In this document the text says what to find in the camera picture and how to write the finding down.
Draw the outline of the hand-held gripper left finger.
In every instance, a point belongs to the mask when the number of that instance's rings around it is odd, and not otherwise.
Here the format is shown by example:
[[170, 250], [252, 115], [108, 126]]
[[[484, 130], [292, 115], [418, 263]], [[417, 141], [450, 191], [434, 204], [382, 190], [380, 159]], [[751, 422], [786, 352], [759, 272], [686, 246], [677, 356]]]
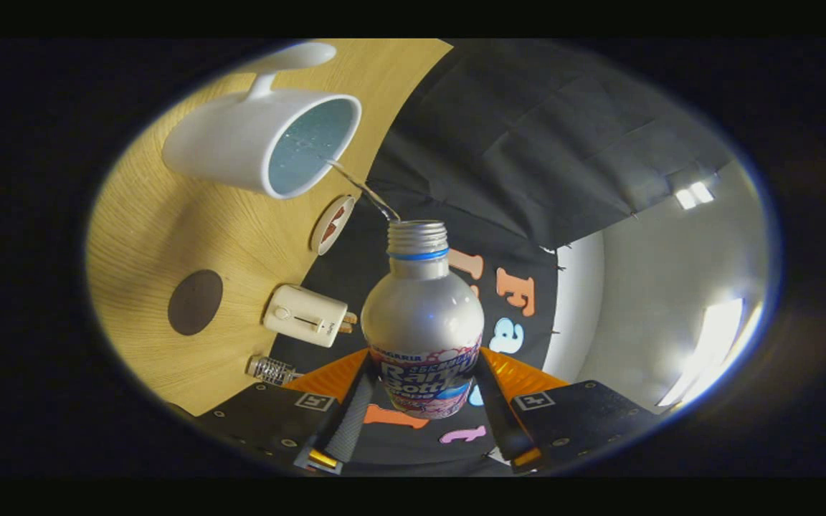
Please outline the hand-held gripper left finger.
[[353, 457], [377, 379], [369, 350], [358, 350], [284, 386], [247, 386], [202, 414], [202, 426], [277, 472], [338, 476]]

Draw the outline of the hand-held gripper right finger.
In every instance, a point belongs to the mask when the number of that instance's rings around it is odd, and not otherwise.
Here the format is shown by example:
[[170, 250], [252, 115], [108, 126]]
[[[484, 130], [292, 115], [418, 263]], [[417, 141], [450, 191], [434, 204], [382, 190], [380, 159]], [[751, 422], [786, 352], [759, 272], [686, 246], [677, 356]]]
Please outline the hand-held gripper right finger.
[[516, 474], [593, 466], [661, 425], [661, 415], [599, 380], [568, 384], [489, 348], [481, 348], [473, 378], [496, 448]]

